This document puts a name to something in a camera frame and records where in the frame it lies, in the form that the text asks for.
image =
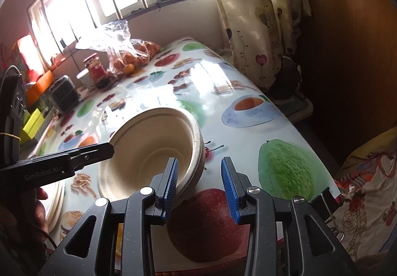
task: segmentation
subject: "glass jar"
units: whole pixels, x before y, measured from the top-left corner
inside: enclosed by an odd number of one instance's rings
[[[97,53],[87,57],[83,63],[98,89],[102,89],[110,83],[109,75],[104,70]]]

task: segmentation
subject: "bowl rim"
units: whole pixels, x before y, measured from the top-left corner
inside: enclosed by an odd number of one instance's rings
[[[183,117],[184,121],[188,123],[192,134],[192,157],[189,166],[186,170],[185,175],[182,180],[177,184],[175,198],[178,198],[188,187],[194,187],[204,170],[204,141],[201,134],[200,126],[196,118],[187,110],[178,106],[164,106],[164,107],[151,107],[148,108],[131,119],[127,120],[120,128],[118,128],[112,137],[109,138],[108,143],[114,145],[122,135],[128,131],[132,126],[138,124],[139,122],[150,118],[152,115],[158,114],[178,114],[179,117]],[[97,185],[99,194],[102,197],[109,199],[111,202],[119,199],[112,197],[112,192],[110,192],[110,187],[107,183],[105,170],[108,163],[112,159],[102,161],[99,163],[99,169],[97,172]]]

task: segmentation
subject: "wooden cabinet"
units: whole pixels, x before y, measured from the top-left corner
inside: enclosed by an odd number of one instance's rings
[[[309,0],[297,61],[317,131],[342,163],[397,121],[397,9],[391,0]]]

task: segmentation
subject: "rubber band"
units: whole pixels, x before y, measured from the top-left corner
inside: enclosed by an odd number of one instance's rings
[[[20,137],[15,136],[15,135],[11,135],[11,134],[7,134],[6,132],[0,132],[0,135],[6,135],[6,136],[14,137],[14,138],[17,138],[18,140],[21,140]]]

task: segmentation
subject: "stack of plates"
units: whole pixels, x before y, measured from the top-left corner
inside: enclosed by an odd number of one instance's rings
[[[46,220],[48,232],[51,232],[61,214],[62,203],[64,201],[65,180],[58,181],[42,187],[48,194],[47,200],[40,200],[46,209]]]

